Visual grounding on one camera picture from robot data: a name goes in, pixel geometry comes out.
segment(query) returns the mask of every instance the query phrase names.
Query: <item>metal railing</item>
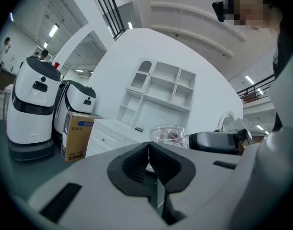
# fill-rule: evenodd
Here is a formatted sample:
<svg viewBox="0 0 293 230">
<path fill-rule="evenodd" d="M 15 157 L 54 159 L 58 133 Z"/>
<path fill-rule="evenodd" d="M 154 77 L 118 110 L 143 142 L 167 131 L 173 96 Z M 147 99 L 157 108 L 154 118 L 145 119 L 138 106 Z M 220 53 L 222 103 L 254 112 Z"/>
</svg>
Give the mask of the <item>metal railing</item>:
<svg viewBox="0 0 293 230">
<path fill-rule="evenodd" d="M 268 96 L 268 89 L 274 82 L 274 74 L 263 79 L 262 81 L 255 83 L 254 85 L 237 92 L 239 98 L 242 100 L 242 103 L 249 103 L 256 100 L 260 100 Z"/>
<path fill-rule="evenodd" d="M 97 0 L 102 13 L 104 14 L 106 21 L 109 25 L 111 34 L 116 40 L 123 32 L 125 28 L 116 5 L 115 0 Z"/>
</svg>

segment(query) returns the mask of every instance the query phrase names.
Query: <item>transparent container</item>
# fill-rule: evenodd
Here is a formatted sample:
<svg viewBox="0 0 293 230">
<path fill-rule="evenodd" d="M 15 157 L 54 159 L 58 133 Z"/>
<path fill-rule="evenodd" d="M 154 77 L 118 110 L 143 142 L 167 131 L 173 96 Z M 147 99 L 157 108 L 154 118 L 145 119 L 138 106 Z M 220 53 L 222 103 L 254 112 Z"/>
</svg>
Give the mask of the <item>transparent container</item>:
<svg viewBox="0 0 293 230">
<path fill-rule="evenodd" d="M 177 125 L 157 125 L 150 130 L 150 139 L 153 142 L 163 142 L 179 148 L 189 149 L 188 135 L 185 128 Z M 154 172 L 148 164 L 148 171 Z"/>
</svg>

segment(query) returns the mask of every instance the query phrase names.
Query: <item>cardboard box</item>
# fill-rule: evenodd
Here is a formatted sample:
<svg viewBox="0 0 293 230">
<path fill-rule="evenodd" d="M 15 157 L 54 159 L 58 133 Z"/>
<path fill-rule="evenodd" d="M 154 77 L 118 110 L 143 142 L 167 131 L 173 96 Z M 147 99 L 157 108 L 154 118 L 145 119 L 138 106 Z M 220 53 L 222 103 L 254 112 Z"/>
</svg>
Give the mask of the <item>cardboard box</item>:
<svg viewBox="0 0 293 230">
<path fill-rule="evenodd" d="M 88 140 L 97 115 L 68 112 L 62 134 L 61 156 L 66 162 L 86 156 Z"/>
</svg>

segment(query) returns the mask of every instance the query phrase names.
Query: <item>white dresser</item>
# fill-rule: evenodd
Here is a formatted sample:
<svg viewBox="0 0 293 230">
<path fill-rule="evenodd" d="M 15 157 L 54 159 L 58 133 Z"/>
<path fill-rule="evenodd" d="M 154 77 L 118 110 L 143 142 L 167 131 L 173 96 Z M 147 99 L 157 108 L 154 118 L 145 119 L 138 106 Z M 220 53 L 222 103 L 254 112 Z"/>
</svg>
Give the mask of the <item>white dresser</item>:
<svg viewBox="0 0 293 230">
<path fill-rule="evenodd" d="M 86 157 L 144 141 L 150 141 L 149 130 L 139 132 L 116 120 L 96 119 Z"/>
</svg>

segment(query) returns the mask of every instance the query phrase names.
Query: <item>white robot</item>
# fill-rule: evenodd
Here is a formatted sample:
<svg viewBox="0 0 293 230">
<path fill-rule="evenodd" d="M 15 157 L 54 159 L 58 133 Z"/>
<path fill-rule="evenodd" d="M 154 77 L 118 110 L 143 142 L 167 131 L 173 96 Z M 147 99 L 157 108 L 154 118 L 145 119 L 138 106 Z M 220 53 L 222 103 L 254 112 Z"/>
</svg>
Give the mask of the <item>white robot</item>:
<svg viewBox="0 0 293 230">
<path fill-rule="evenodd" d="M 7 114 L 10 156 L 18 161 L 53 153 L 54 101 L 61 74 L 51 64 L 28 57 L 13 85 Z"/>
<path fill-rule="evenodd" d="M 62 81 L 55 100 L 52 137 L 61 146 L 62 132 L 68 111 L 91 114 L 96 94 L 92 88 L 71 80 Z"/>
</svg>

